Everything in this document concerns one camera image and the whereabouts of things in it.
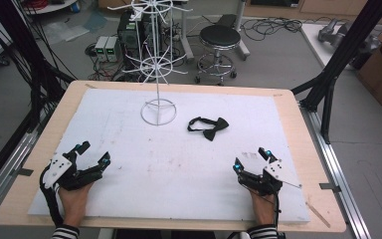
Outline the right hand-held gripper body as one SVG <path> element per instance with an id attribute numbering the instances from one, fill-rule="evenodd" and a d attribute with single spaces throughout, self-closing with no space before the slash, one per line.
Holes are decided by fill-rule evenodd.
<path id="1" fill-rule="evenodd" d="M 262 174 L 254 174 L 246 169 L 238 174 L 238 182 L 244 187 L 256 191 L 260 196 L 275 194 L 283 184 L 301 188 L 296 174 L 282 161 L 276 160 L 263 168 Z"/>

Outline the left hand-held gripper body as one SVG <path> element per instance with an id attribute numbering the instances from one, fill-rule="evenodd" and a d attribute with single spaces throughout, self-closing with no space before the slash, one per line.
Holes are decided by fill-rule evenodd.
<path id="1" fill-rule="evenodd" d="M 76 190 L 102 178 L 103 163 L 101 161 L 85 170 L 77 170 L 76 161 L 76 155 L 57 154 L 52 158 L 42 179 L 44 188 L 50 189 L 59 184 L 67 190 Z"/>

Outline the black bow tie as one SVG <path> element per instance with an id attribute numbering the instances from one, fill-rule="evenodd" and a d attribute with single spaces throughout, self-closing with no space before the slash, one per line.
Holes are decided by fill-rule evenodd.
<path id="1" fill-rule="evenodd" d="M 212 128 L 208 128 L 208 129 L 192 128 L 192 125 L 197 121 L 200 121 L 200 122 L 205 123 L 205 124 L 210 124 L 212 126 Z M 229 126 L 229 123 L 223 118 L 218 118 L 217 120 L 211 120 L 211 119 L 205 119 L 205 118 L 197 117 L 197 118 L 191 119 L 188 122 L 187 130 L 188 131 L 201 131 L 206 139 L 212 141 L 214 139 L 217 131 L 223 130 L 223 129 L 227 128 L 228 126 Z"/>

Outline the white wire display rack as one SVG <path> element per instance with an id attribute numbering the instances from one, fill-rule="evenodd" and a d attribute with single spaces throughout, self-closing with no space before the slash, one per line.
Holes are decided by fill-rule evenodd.
<path id="1" fill-rule="evenodd" d="M 176 105 L 167 99 L 160 96 L 159 81 L 169 85 L 166 77 L 172 72 L 184 75 L 184 72 L 176 71 L 174 64 L 185 58 L 185 55 L 178 59 L 173 59 L 173 10 L 187 12 L 187 9 L 176 7 L 172 0 L 131 0 L 131 3 L 124 6 L 109 7 L 109 10 L 115 11 L 130 7 L 133 11 L 131 20 L 137 24 L 139 16 L 148 16 L 150 19 L 151 34 L 152 34 L 152 48 L 147 46 L 147 41 L 143 41 L 145 52 L 148 54 L 147 58 L 142 56 L 141 45 L 138 45 L 139 58 L 127 57 L 128 60 L 137 64 L 134 70 L 128 70 L 129 73 L 138 72 L 142 74 L 145 79 L 143 83 L 146 84 L 150 79 L 155 81 L 156 97 L 152 100 L 146 100 L 141 107 L 140 116 L 148 124 L 151 125 L 165 125 L 175 120 L 177 116 Z M 169 44 L 164 51 L 161 51 L 160 46 L 162 41 L 159 40 L 159 23 L 168 24 Z"/>

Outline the person's left hand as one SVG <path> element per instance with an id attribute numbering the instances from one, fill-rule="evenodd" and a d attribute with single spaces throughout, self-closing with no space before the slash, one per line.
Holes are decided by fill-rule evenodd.
<path id="1" fill-rule="evenodd" d="M 66 225 L 73 227 L 81 225 L 86 215 L 88 195 L 92 186 L 92 184 L 88 184 L 76 190 L 59 189 L 59 196 L 65 212 L 64 223 Z"/>

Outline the person's right hand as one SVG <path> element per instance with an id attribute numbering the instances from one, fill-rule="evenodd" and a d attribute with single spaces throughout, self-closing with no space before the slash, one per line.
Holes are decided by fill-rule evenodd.
<path id="1" fill-rule="evenodd" d="M 268 225 L 275 223 L 275 197 L 273 195 L 260 196 L 257 193 L 250 192 L 253 211 L 256 221 L 260 225 Z"/>

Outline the thin wooden stick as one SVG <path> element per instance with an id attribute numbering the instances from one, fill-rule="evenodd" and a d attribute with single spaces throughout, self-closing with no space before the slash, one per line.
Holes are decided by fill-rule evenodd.
<path id="1" fill-rule="evenodd" d="M 330 228 L 330 223 L 318 212 L 314 206 L 310 203 L 305 202 L 306 206 L 310 209 L 310 211 L 324 224 L 327 228 Z"/>

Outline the grey bench power supply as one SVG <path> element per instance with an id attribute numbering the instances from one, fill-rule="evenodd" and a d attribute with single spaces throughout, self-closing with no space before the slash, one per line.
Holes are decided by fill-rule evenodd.
<path id="1" fill-rule="evenodd" d="M 106 57 L 109 62 L 117 62 L 120 56 L 120 47 L 117 37 L 109 37 L 105 44 Z"/>
<path id="2" fill-rule="evenodd" d="M 100 62 L 107 61 L 107 55 L 105 52 L 105 45 L 107 43 L 107 40 L 108 40 L 107 36 L 100 36 L 95 44 L 96 56 Z"/>

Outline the black computer tower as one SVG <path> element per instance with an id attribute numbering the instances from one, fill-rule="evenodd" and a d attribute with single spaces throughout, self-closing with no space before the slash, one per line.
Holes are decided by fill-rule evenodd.
<path id="1" fill-rule="evenodd" d="M 135 69 L 135 61 L 138 60 L 142 51 L 142 22 L 140 20 L 133 21 L 131 16 L 132 10 L 125 10 L 119 19 L 117 27 L 117 37 L 123 57 L 124 68 L 126 70 Z"/>

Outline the black round stool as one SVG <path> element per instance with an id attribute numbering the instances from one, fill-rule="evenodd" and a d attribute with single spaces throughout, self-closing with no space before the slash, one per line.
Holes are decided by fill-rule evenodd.
<path id="1" fill-rule="evenodd" d="M 237 71 L 231 58 L 224 55 L 224 51 L 238 47 L 241 36 L 233 28 L 223 25 L 211 25 L 201 30 L 200 42 L 211 52 L 203 54 L 197 61 L 198 73 L 194 79 L 196 84 L 201 82 L 201 75 L 218 77 L 218 86 L 224 85 L 224 77 L 229 75 L 232 79 L 237 77 Z"/>

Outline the black foot pedal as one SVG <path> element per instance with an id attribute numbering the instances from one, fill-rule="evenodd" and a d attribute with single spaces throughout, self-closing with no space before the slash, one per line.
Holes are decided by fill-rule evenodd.
<path id="1" fill-rule="evenodd" d="M 236 25 L 237 17 L 234 14 L 225 14 L 220 17 L 216 22 L 217 25 L 234 28 Z"/>

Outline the grey machine part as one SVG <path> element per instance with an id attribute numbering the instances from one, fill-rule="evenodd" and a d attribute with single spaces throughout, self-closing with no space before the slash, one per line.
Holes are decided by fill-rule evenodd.
<path id="1" fill-rule="evenodd" d="M 317 40 L 321 43 L 327 42 L 333 48 L 337 48 L 351 27 L 350 23 L 345 23 L 339 27 L 337 32 L 334 32 L 337 22 L 337 19 L 332 19 L 325 27 L 319 30 Z"/>

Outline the round white table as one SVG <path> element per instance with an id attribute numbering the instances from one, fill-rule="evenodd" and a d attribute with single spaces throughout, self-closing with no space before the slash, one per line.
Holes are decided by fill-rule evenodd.
<path id="1" fill-rule="evenodd" d="M 63 4 L 47 4 L 43 8 L 23 7 L 24 12 L 29 15 L 51 13 L 63 9 L 74 9 L 75 11 L 79 11 L 81 9 L 79 0 L 64 0 Z"/>

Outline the aluminium rail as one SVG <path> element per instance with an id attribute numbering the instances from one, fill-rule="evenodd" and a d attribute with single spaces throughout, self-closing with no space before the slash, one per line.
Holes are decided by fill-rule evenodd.
<path id="1" fill-rule="evenodd" d="M 18 175 L 27 156 L 39 139 L 50 115 L 41 112 L 39 121 L 32 123 L 28 113 L 0 151 L 0 197 L 10 182 Z"/>
<path id="2" fill-rule="evenodd" d="M 314 145 L 319 150 L 320 161 L 323 164 L 328 183 L 339 185 L 341 192 L 333 193 L 343 213 L 345 224 L 350 228 L 354 239 L 372 239 L 367 225 L 351 192 L 338 157 L 330 143 L 327 143 L 320 133 L 321 119 L 317 112 L 299 107 L 305 123 L 310 130 Z"/>

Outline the black metal frame post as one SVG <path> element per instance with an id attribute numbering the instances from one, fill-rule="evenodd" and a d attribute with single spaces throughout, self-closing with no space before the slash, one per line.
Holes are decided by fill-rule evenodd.
<path id="1" fill-rule="evenodd" d="M 294 95 L 309 90 L 308 95 L 300 101 L 300 104 L 311 113 L 315 113 L 319 103 L 323 102 L 320 135 L 327 144 L 330 144 L 329 127 L 335 83 L 361 43 L 372 32 L 381 18 L 382 0 L 367 0 L 323 70 L 312 80 L 291 90 Z"/>

